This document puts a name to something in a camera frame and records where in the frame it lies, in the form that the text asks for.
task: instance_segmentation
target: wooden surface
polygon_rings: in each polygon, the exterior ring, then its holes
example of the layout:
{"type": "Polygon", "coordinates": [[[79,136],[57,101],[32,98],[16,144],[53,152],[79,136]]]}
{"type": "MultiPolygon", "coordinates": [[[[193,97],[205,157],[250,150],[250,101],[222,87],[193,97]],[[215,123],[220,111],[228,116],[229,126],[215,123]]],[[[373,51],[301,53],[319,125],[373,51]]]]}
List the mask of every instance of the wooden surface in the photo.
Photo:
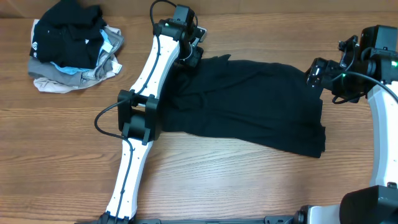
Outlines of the wooden surface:
{"type": "MultiPolygon", "coordinates": [[[[59,0],[0,0],[0,17],[40,19],[59,0]]],[[[146,16],[154,0],[78,0],[82,6],[99,4],[106,16],[146,16]]],[[[397,12],[395,0],[172,0],[192,8],[199,15],[286,12],[397,12]]],[[[155,15],[173,14],[165,3],[155,15]]]]}
{"type": "MultiPolygon", "coordinates": [[[[32,19],[0,20],[0,223],[64,224],[97,219],[113,192],[121,141],[96,131],[98,112],[139,76],[152,45],[148,17],[107,17],[126,41],[121,73],[67,94],[39,93],[27,75],[32,19]]],[[[200,16],[204,57],[281,62],[306,70],[340,59],[339,40],[368,26],[398,26],[398,14],[200,16]]],[[[302,205],[339,203],[369,185],[373,126],[365,99],[333,105],[324,91],[326,152],[298,156],[236,139],[162,133],[145,165],[139,218],[258,218],[302,205]]],[[[100,126],[117,133],[117,112],[100,126]]]]}

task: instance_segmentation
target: light blue fabric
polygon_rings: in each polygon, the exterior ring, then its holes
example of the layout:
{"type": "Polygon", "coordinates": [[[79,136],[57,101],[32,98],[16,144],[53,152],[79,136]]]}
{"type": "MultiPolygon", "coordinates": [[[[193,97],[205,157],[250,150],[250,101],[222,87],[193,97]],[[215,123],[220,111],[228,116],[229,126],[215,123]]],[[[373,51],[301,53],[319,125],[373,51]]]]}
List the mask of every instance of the light blue fabric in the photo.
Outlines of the light blue fabric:
{"type": "MultiPolygon", "coordinates": [[[[104,38],[104,42],[108,42],[110,44],[111,42],[109,41],[109,38],[108,38],[108,35],[106,34],[106,32],[103,29],[101,29],[99,31],[101,32],[101,35],[104,38]]],[[[97,59],[97,66],[98,66],[98,60],[100,59],[100,55],[101,55],[101,52],[103,50],[104,49],[102,47],[99,50],[98,59],[97,59]]],[[[58,69],[58,71],[66,73],[68,75],[74,75],[74,74],[76,74],[76,72],[87,72],[87,71],[90,71],[90,69],[88,69],[88,68],[74,68],[74,67],[63,67],[63,68],[61,68],[54,62],[51,62],[51,64],[53,64],[55,66],[55,68],[58,69]]]]}

